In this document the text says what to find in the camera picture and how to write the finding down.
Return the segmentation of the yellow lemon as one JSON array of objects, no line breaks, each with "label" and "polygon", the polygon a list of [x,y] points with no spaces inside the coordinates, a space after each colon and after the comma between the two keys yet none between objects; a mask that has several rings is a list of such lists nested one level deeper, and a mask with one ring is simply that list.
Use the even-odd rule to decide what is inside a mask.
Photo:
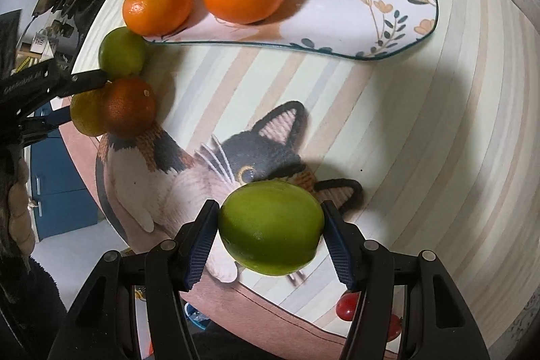
[{"label": "yellow lemon", "polygon": [[103,120],[103,89],[73,95],[70,112],[72,122],[80,133],[97,137],[106,132]]}]

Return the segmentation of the small orange tangerine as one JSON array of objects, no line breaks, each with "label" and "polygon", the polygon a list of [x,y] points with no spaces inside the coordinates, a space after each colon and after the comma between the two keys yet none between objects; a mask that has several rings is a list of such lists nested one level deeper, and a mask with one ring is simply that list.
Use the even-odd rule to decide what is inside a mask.
[{"label": "small orange tangerine", "polygon": [[194,0],[125,0],[123,20],[138,36],[166,36],[190,16]]}]

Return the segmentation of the green apple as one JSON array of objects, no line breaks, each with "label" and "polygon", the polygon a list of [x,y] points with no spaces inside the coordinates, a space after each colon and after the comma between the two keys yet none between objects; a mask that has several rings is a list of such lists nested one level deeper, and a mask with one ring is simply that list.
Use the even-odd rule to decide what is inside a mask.
[{"label": "green apple", "polygon": [[319,201],[283,181],[236,189],[219,215],[224,248],[243,267],[267,276],[289,275],[309,264],[324,224]]}]

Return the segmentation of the cherry tomato right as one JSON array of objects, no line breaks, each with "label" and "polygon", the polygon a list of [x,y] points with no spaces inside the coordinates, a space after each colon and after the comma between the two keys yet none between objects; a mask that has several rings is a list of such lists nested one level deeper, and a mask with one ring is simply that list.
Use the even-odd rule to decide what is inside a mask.
[{"label": "cherry tomato right", "polygon": [[390,343],[399,337],[402,333],[402,319],[392,314],[390,317],[390,324],[387,333],[387,342]]}]

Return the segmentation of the cherry tomato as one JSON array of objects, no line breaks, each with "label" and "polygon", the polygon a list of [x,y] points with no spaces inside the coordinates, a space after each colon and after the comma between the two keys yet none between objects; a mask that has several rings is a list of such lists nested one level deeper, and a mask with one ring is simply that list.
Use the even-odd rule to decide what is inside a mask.
[{"label": "cherry tomato", "polygon": [[343,293],[335,307],[336,315],[342,321],[351,322],[353,320],[359,299],[360,293]]},{"label": "cherry tomato", "polygon": [[392,314],[390,317],[390,324],[387,333],[387,342],[390,343],[399,337],[402,333],[402,319]]}]

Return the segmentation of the green fruit by plate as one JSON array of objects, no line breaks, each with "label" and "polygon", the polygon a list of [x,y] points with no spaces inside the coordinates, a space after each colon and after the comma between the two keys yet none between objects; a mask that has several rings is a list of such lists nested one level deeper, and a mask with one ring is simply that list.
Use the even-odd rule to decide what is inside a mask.
[{"label": "green fruit by plate", "polygon": [[126,26],[110,31],[99,48],[99,67],[108,80],[138,76],[147,57],[147,43]]}]

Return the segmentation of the dark reddish orange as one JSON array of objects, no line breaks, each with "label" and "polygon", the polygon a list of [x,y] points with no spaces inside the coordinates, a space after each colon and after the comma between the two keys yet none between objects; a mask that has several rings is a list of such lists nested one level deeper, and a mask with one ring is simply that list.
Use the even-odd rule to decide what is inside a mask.
[{"label": "dark reddish orange", "polygon": [[103,124],[107,133],[132,139],[144,133],[157,115],[151,86],[138,77],[116,79],[103,90]]}]

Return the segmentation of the cherry tomato left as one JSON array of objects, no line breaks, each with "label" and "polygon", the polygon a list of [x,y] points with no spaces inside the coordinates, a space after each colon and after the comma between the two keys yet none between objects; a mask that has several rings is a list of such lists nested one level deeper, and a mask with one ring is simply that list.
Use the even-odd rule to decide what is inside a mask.
[{"label": "cherry tomato left", "polygon": [[336,315],[342,321],[351,322],[353,320],[359,299],[360,293],[343,293],[335,307]]}]

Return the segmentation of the floral ceramic plate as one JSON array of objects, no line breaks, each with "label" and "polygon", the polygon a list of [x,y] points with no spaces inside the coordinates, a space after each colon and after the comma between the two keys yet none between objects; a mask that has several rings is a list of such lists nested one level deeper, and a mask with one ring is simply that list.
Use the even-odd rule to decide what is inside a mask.
[{"label": "floral ceramic plate", "polygon": [[236,44],[291,48],[357,60],[396,55],[430,36],[437,0],[285,0],[265,21],[222,21],[196,0],[180,30],[152,43]]}]

